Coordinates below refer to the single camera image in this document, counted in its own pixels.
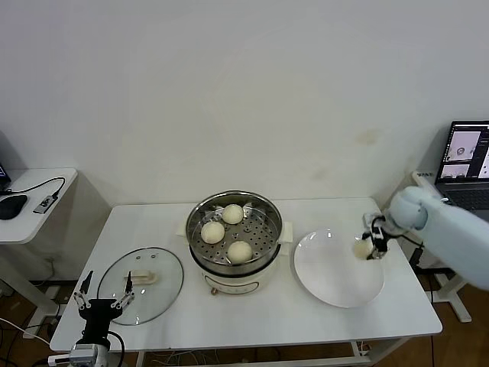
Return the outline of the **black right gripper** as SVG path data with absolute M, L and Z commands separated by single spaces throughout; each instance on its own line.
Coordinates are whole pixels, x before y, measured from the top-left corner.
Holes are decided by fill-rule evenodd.
M 384 228 L 386 217 L 384 215 L 375 216 L 372 219 L 372 228 L 364 232 L 362 240 L 370 239 L 373 244 L 371 257 L 373 259 L 382 259 L 388 252 L 388 231 Z

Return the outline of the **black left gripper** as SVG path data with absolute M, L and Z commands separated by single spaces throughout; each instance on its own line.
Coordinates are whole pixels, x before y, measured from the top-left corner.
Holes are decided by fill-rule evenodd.
M 73 292 L 73 299 L 79 308 L 79 316 L 86 321 L 81 339 L 78 344 L 109 344 L 108 330 L 110 323 L 122 315 L 133 300 L 133 282 L 131 272 L 128 272 L 125 290 L 122 296 L 115 299 L 91 299 L 88 298 L 89 286 L 93 271 L 90 271 L 81 283 L 78 291 Z

